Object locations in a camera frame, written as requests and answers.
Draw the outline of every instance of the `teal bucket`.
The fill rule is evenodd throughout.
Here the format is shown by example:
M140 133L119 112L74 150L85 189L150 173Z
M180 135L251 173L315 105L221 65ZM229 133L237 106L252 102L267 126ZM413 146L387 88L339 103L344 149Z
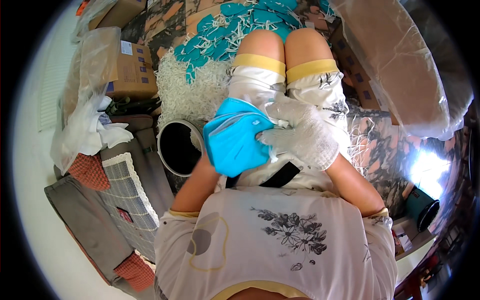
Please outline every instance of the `teal bucket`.
M420 189L413 189L407 198L408 214L415 220L417 229L422 232L430 226L440 209L440 201L424 193Z

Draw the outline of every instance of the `orange houndstooth cushion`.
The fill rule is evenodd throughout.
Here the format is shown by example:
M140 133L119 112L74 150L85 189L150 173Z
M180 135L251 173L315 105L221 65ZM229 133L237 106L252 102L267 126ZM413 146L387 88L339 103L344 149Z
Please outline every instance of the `orange houndstooth cushion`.
M137 292L153 284L154 273L152 269L135 252L113 271L127 280Z
M89 189L103 191L110 188L110 182L103 170L100 154L91 156L79 153L68 171Z

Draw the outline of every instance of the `leg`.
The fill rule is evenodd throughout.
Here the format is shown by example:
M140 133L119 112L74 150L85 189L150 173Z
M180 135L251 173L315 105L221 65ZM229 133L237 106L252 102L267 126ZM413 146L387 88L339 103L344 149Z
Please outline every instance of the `leg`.
M228 96L246 100L261 107L277 93L284 93L285 51L279 35L257 29L241 42L230 69Z
M285 41L287 90L290 97L316 105L340 144L347 159L350 135L347 132L348 106L338 70L325 38L311 28L293 31Z
M324 37L310 28L293 31L285 42L285 58L289 96L318 107L328 128L340 144L340 153L349 159L347 150L350 137L347 133L346 118L348 107L341 85L343 74L338 71ZM277 157L278 161L275 163L243 172L237 186L259 185L272 177L284 164L291 162L300 169L300 173L283 186L284 188L337 192L325 172L308 166L290 152Z

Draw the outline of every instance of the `checkered mat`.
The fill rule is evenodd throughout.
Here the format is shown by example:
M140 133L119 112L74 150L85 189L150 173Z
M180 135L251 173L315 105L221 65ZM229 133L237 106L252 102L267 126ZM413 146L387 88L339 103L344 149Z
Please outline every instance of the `checkered mat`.
M102 165L111 185L110 189L100 192L108 212L128 243L154 262L158 216L133 168L131 154L120 154L103 161Z

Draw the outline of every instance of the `trash bin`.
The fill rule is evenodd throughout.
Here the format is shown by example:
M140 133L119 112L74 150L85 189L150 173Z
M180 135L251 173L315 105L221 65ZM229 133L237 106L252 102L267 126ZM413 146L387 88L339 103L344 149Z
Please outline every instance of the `trash bin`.
M433 199L422 190L415 188L407 198L408 214L417 223L419 232L430 226L440 209L440 201Z
M158 154L163 164L173 174L189 177L193 167L204 152L202 136L204 121L186 121L175 119L163 126L158 135ZM192 144L192 136L197 140L199 151Z

